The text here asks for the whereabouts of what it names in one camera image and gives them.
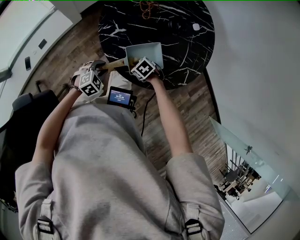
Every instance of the black marble table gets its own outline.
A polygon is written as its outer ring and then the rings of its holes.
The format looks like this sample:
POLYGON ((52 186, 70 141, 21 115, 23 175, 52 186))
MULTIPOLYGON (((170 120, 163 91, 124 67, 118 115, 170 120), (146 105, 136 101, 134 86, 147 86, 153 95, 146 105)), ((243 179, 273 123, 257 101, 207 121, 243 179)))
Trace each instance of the black marble table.
MULTIPOLYGON (((126 46, 161 42, 167 89, 186 85, 201 74, 215 43, 214 24, 202 1, 161 1, 148 20, 142 18, 138 1, 105 2, 98 31, 109 61, 125 58, 126 46), (193 29, 194 23, 199 30, 193 29)), ((129 81, 151 88, 148 82, 130 75, 128 67, 116 70, 129 81)))

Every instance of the wood plank floor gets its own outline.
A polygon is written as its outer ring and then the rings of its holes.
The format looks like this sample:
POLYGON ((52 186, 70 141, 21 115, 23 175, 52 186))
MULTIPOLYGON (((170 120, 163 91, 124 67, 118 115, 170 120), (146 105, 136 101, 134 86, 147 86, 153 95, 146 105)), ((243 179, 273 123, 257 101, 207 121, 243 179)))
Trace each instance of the wood plank floor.
MULTIPOLYGON (((42 80, 42 90, 52 89, 58 94, 81 64, 98 59, 107 61, 98 38, 100 15, 101 3, 92 5, 83 13, 82 20, 43 59, 24 92, 37 93, 34 82, 42 80)), ((136 123, 141 130, 144 106, 154 92, 136 85, 133 85, 133 91, 138 97, 136 123)), ((226 150, 209 120, 209 116, 216 118, 216 113, 204 76, 169 93, 183 116, 194 152, 205 158, 213 181, 219 183, 223 178, 219 169, 225 168, 226 150)), ((156 97, 148 104, 143 140, 149 160, 158 170, 163 168, 171 154, 160 122, 156 97)))

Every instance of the display screen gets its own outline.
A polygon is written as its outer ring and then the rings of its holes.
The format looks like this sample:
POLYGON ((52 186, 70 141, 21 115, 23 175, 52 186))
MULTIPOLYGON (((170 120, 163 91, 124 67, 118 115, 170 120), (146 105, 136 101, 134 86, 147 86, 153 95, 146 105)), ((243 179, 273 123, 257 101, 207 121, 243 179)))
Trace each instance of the display screen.
POLYGON ((129 93, 111 90, 111 96, 109 98, 109 101, 128 105, 130 101, 130 96, 131 94, 129 93))

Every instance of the cable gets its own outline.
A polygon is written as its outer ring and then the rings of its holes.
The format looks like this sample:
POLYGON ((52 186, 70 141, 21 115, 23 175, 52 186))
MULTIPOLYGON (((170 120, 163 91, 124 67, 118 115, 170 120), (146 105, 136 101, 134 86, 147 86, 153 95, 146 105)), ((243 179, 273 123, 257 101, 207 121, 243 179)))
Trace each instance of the cable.
POLYGON ((143 120, 142 120, 142 133, 141 133, 141 136, 143 136, 143 133, 144 133, 147 106, 148 106, 148 103, 153 99, 154 96, 155 96, 155 93, 152 95, 152 97, 149 98, 149 100, 147 101, 146 106, 145 106, 144 116, 143 116, 143 120))

